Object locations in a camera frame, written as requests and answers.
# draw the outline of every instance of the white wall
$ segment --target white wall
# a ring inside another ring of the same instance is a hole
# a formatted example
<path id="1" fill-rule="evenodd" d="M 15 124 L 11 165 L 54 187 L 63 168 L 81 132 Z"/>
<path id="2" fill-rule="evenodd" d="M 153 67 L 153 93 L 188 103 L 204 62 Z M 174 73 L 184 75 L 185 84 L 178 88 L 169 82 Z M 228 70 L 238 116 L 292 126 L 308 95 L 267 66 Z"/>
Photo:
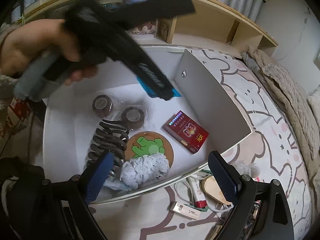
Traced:
<path id="1" fill-rule="evenodd" d="M 312 12 L 308 14 L 307 3 L 269 0 L 262 6 L 256 23 L 279 43 L 273 58 L 308 94 L 313 93 L 320 85 L 320 70 L 314 63 L 320 50 L 320 23 Z"/>

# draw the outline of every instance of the tape roll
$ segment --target tape roll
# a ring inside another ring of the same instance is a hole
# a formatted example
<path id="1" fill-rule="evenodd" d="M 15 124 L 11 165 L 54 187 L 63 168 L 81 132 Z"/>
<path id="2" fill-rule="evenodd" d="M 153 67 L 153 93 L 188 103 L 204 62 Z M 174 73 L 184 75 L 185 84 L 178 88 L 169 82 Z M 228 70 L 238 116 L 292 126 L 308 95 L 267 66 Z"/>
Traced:
<path id="1" fill-rule="evenodd" d="M 126 108 L 121 114 L 121 121 L 130 130 L 136 130 L 143 126 L 145 114 L 137 107 L 131 106 Z"/>
<path id="2" fill-rule="evenodd" d="M 100 95 L 93 100 L 92 109 L 100 118 L 104 118 L 111 114 L 113 102 L 109 96 Z"/>

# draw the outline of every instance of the green plush toy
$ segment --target green plush toy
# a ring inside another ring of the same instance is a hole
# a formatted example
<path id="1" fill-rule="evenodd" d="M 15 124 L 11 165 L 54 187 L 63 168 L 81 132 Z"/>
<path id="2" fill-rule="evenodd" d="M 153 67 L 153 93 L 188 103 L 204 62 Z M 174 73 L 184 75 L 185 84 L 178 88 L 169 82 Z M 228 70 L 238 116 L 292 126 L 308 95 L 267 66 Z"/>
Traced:
<path id="1" fill-rule="evenodd" d="M 139 158 L 143 155 L 151 155 L 155 153 L 165 153 L 163 148 L 163 141 L 161 139 L 155 139 L 154 141 L 149 141 L 143 136 L 139 137 L 136 141 L 141 148 L 137 146 L 132 146 L 132 151 L 136 154 L 134 158 Z"/>

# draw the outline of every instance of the red cigarette box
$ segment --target red cigarette box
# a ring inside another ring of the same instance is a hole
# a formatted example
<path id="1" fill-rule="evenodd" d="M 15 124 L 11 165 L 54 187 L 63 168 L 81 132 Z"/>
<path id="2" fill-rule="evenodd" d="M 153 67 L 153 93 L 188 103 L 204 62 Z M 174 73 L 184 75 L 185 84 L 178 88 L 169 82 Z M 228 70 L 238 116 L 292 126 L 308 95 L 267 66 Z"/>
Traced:
<path id="1" fill-rule="evenodd" d="M 201 148 L 209 135 L 182 111 L 175 114 L 162 128 L 192 153 Z"/>

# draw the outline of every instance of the gray cloth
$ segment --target gray cloth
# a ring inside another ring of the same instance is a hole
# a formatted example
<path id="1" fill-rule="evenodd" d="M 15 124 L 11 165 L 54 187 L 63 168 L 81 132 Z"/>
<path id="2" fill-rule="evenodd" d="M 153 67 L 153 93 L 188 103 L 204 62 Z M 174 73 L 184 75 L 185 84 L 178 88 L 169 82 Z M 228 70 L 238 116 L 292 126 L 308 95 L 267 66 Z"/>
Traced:
<path id="1" fill-rule="evenodd" d="M 297 143 L 308 173 L 312 203 L 312 222 L 320 212 L 320 134 L 316 120 L 307 103 L 306 91 L 277 62 L 255 48 L 247 48 L 254 58 L 270 89 L 284 104 L 288 119 L 297 137 Z"/>

